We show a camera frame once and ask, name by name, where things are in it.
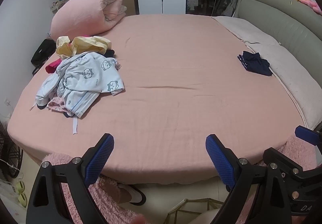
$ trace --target blue clamp pad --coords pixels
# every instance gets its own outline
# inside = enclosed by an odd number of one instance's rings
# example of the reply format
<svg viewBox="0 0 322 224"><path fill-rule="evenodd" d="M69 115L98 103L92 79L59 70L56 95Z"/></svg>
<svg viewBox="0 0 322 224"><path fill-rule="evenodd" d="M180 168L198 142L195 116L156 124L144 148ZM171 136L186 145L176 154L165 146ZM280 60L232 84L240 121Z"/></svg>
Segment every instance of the blue clamp pad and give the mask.
<svg viewBox="0 0 322 224"><path fill-rule="evenodd" d="M221 142L215 136L215 139L218 140L217 142L219 142L219 143L216 143L213 136L215 135L209 135L206 138L206 150L216 170L218 171L222 182L225 185L228 185L229 188L232 189L236 184L234 167L231 165L231 163L224 155L224 152L222 151L222 149L226 149L226 148L221 144Z"/></svg>
<svg viewBox="0 0 322 224"><path fill-rule="evenodd" d="M312 145L316 146L322 143L320 136L317 132L307 129L303 126L297 126L295 129L295 136Z"/></svg>
<svg viewBox="0 0 322 224"><path fill-rule="evenodd" d="M85 171L84 184L88 187L94 184L99 177L105 163L107 162L109 156L111 155L114 148L114 138L110 134L105 134L103 143L96 147L96 153L93 155L92 159L89 161Z"/></svg>

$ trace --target gold geometric frame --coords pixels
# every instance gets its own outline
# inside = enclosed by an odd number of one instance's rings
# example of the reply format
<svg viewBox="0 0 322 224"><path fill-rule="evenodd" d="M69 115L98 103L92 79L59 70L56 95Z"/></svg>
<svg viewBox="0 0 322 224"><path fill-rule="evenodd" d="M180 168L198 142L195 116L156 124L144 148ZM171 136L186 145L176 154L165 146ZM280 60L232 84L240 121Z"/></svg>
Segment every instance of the gold geometric frame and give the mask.
<svg viewBox="0 0 322 224"><path fill-rule="evenodd" d="M168 215L165 218L165 221L163 222L163 224L169 224L170 221L170 215L175 213L174 215L174 221L173 224L177 223L177 217L178 217L178 212L183 212L183 213L189 213L189 214L195 214L195 215L200 215L202 214L202 212L192 212L192 211L185 211L185 210L181 210L181 208L186 205L189 202L207 202L207 210L210 210L210 206L213 209L218 209L218 207L215 204L220 204L223 205L223 202L219 201L219 200L215 200L215 199L211 199L211 198L205 198L205 199L184 199L183 201L181 201L179 204L177 204L176 206L174 206L168 213Z"/></svg>

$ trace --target wall outlet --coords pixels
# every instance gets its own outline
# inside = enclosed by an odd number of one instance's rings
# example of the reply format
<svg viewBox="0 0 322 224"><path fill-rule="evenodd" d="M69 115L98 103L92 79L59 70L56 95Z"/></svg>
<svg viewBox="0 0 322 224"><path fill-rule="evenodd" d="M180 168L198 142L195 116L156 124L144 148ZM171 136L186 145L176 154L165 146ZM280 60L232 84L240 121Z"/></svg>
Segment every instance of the wall outlet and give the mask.
<svg viewBox="0 0 322 224"><path fill-rule="evenodd" d="M10 106L10 101L8 100L8 98L5 98L4 104L6 104L7 106Z"/></svg>

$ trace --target black fan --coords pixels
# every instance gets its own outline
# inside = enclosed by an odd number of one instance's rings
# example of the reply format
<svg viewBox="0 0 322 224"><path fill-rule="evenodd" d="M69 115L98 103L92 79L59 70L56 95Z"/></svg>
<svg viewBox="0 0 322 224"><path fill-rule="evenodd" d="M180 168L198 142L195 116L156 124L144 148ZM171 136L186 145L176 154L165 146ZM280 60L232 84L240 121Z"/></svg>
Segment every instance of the black fan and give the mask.
<svg viewBox="0 0 322 224"><path fill-rule="evenodd" d="M0 158L14 167L10 167L5 162L0 161L0 167L3 169L4 173L11 178L16 178L19 174L17 169L20 169L21 167L22 157L23 150L11 140L0 122Z"/></svg>

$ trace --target yellow clothing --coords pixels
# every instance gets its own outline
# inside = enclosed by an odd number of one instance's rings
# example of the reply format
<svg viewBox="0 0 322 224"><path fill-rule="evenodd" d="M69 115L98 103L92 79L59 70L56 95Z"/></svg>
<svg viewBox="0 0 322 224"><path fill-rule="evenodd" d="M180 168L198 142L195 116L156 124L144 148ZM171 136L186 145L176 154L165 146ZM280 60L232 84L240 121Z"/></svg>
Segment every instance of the yellow clothing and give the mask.
<svg viewBox="0 0 322 224"><path fill-rule="evenodd" d="M64 60L85 51L105 54L107 49L112 49L112 43L110 40L99 36L78 36L70 43L68 36L60 36L57 39L56 47L57 55Z"/></svg>

